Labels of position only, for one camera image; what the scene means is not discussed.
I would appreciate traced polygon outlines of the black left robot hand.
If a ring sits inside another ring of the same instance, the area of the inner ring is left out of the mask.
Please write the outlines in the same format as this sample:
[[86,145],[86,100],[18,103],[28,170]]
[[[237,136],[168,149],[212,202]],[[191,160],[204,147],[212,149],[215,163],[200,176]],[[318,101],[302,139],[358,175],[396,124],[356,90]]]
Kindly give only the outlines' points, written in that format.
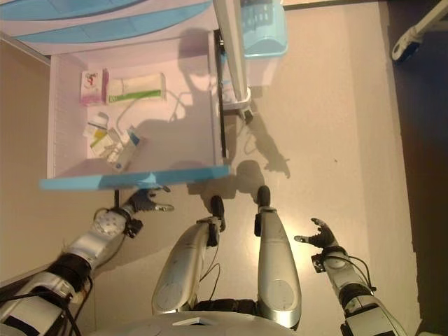
[[165,185],[159,185],[156,188],[143,188],[137,190],[128,200],[127,203],[132,206],[133,212],[140,211],[162,211],[170,212],[174,210],[171,204],[161,204],[153,200],[157,192],[163,191],[170,193],[171,190]]

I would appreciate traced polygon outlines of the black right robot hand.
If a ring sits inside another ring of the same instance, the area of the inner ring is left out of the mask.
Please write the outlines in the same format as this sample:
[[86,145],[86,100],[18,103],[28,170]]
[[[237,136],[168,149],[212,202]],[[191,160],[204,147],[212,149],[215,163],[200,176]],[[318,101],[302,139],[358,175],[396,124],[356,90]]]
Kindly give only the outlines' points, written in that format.
[[312,236],[295,235],[294,240],[296,242],[310,244],[321,249],[339,245],[333,231],[325,221],[319,218],[311,218],[311,222],[317,227],[318,233]]

